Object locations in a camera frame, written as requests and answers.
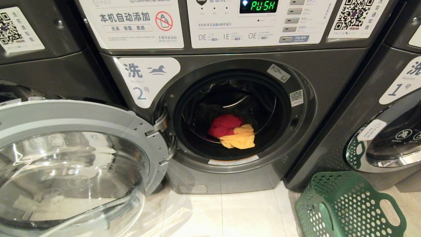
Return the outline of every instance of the number 2 label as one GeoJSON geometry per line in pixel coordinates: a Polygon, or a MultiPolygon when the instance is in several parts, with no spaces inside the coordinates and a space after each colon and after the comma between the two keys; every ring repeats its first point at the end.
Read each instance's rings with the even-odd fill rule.
{"type": "Polygon", "coordinates": [[[133,90],[139,90],[140,91],[140,95],[139,95],[139,97],[137,97],[138,100],[146,100],[146,98],[142,98],[142,95],[143,95],[142,89],[140,89],[139,87],[135,87],[135,88],[133,88],[133,90]]]}

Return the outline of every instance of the control panel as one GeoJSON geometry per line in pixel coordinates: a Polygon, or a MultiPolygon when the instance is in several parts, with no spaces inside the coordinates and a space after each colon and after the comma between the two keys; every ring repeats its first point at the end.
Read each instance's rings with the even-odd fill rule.
{"type": "Polygon", "coordinates": [[[316,44],[336,0],[189,0],[193,48],[316,44]]]}

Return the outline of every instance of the button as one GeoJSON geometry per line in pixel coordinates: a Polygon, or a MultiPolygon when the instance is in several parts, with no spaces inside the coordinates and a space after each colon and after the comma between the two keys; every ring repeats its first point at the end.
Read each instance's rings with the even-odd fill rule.
{"type": "Polygon", "coordinates": [[[282,32],[294,32],[296,30],[297,30],[296,27],[284,27],[284,29],[282,30],[282,32]]]}
{"type": "Polygon", "coordinates": [[[292,42],[292,40],[294,39],[294,37],[292,36],[284,36],[279,38],[279,43],[290,43],[292,42]]]}
{"type": "Polygon", "coordinates": [[[285,19],[285,24],[298,23],[299,20],[300,20],[299,17],[287,18],[285,19]]]}
{"type": "Polygon", "coordinates": [[[299,14],[301,14],[302,11],[303,11],[302,8],[290,8],[290,9],[288,9],[287,14],[288,15],[299,15],[299,14]]]}
{"type": "Polygon", "coordinates": [[[304,5],[306,0],[291,0],[290,5],[304,5]]]}

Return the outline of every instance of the door hinge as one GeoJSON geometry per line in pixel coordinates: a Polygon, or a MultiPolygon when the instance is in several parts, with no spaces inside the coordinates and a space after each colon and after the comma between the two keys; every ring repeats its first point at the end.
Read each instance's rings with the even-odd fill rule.
{"type": "Polygon", "coordinates": [[[157,132],[163,132],[168,127],[168,111],[165,109],[164,113],[155,121],[153,125],[154,129],[147,131],[145,133],[146,137],[149,138],[153,135],[156,135],[157,132]]]}
{"type": "Polygon", "coordinates": [[[174,157],[177,151],[177,141],[175,136],[171,136],[171,144],[168,146],[168,159],[159,162],[160,165],[165,165],[168,161],[174,157]]]}

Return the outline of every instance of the white label sticker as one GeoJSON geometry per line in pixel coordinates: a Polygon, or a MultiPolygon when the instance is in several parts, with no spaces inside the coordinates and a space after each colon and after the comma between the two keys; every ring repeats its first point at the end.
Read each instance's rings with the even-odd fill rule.
{"type": "Polygon", "coordinates": [[[180,63],[169,57],[114,58],[134,102],[149,108],[158,92],[180,72],[180,63]]]}
{"type": "Polygon", "coordinates": [[[0,103],[0,107],[5,106],[5,105],[11,105],[11,104],[16,104],[16,103],[20,103],[22,102],[22,99],[14,99],[14,100],[8,100],[5,102],[0,103]]]}
{"type": "Polygon", "coordinates": [[[368,38],[389,0],[343,0],[328,38],[368,38]]]}
{"type": "Polygon", "coordinates": [[[0,9],[0,45],[7,54],[45,49],[18,7],[0,9]]]}
{"type": "Polygon", "coordinates": [[[272,64],[272,66],[269,67],[267,72],[270,75],[274,76],[276,79],[281,80],[281,82],[286,82],[291,77],[291,75],[289,75],[287,72],[285,72],[275,64],[272,64]]]}
{"type": "Polygon", "coordinates": [[[362,132],[358,135],[359,141],[372,140],[376,135],[386,127],[387,123],[380,119],[374,119],[362,132]]]}
{"type": "Polygon", "coordinates": [[[219,165],[219,166],[229,166],[229,165],[239,165],[249,163],[255,160],[258,160],[259,157],[257,155],[250,156],[241,160],[235,161],[219,161],[219,160],[209,160],[208,164],[219,165]]]}
{"type": "Polygon", "coordinates": [[[177,0],[79,0],[101,48],[183,48],[177,0]]]}
{"type": "Polygon", "coordinates": [[[188,0],[192,48],[317,44],[336,0],[188,0]]]}
{"type": "Polygon", "coordinates": [[[378,102],[382,105],[387,105],[420,87],[421,56],[414,58],[406,65],[405,69],[399,74],[378,102]]]}
{"type": "Polygon", "coordinates": [[[304,104],[303,90],[299,90],[290,94],[291,107],[304,104]]]}
{"type": "Polygon", "coordinates": [[[412,36],[408,44],[421,48],[421,26],[418,27],[417,31],[415,31],[415,34],[412,36]]]}

